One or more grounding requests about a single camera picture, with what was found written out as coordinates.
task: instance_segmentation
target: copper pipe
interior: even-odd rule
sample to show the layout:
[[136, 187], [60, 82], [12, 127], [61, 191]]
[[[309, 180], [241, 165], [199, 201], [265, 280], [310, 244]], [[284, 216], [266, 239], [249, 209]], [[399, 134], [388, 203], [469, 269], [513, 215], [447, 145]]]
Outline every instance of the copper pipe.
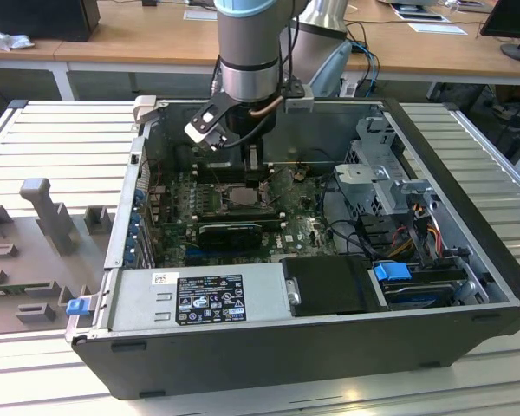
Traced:
[[276, 109], [276, 107], [283, 102], [283, 97], [280, 95], [276, 99], [274, 99], [270, 104], [268, 104], [266, 107], [260, 109], [260, 110], [250, 110], [249, 114], [250, 117], [254, 117], [255, 119], [259, 119], [262, 117], [265, 117], [269, 113], [271, 113], [273, 110]]

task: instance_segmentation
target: computer monitor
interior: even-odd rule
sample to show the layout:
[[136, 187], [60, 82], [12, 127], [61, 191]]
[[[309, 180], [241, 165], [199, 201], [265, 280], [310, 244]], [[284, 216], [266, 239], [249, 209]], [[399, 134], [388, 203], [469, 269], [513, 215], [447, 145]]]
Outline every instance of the computer monitor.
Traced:
[[[520, 38], [520, 0], [499, 0], [481, 30], [483, 36]], [[520, 61], [520, 45], [505, 43], [503, 53]]]

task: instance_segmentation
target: blue cable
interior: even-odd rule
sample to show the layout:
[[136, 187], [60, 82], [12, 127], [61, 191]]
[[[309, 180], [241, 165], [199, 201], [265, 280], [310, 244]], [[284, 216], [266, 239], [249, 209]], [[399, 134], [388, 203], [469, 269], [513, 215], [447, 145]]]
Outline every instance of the blue cable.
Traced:
[[376, 74], [376, 68], [375, 68], [375, 60], [374, 60], [374, 56], [372, 55], [372, 53], [367, 50], [366, 48], [364, 48], [362, 45], [360, 45], [359, 43], [357, 42], [351, 42], [355, 47], [357, 47], [358, 49], [360, 49], [362, 52], [364, 52], [364, 55], [366, 55], [366, 57], [370, 60], [370, 64], [372, 65], [372, 80], [370, 81], [370, 87], [367, 89], [367, 92], [366, 92], [366, 97], [369, 97], [370, 96], [370, 93], [372, 92], [372, 87], [374, 86], [375, 84], [375, 74]]

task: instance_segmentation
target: black computer case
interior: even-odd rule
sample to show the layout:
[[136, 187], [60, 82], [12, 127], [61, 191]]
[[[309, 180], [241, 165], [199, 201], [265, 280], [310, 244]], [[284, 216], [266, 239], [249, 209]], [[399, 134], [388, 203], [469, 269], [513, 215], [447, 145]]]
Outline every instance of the black computer case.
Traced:
[[0, 0], [0, 32], [86, 42], [100, 20], [96, 0]]

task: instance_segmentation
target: aluminum workbench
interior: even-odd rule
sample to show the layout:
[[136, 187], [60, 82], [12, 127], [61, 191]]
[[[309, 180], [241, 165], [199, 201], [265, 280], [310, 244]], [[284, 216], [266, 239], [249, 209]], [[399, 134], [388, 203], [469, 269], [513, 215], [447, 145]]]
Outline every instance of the aluminum workbench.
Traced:
[[[520, 175], [461, 113], [404, 108], [520, 263]], [[45, 175], [59, 189], [53, 200], [72, 215], [91, 204], [114, 214], [138, 135], [132, 120], [131, 102], [9, 109], [0, 119], [0, 205], [31, 215], [17, 190], [24, 177]], [[112, 398], [63, 332], [0, 335], [0, 415], [520, 414], [520, 332], [486, 341], [449, 368], [134, 401]]]

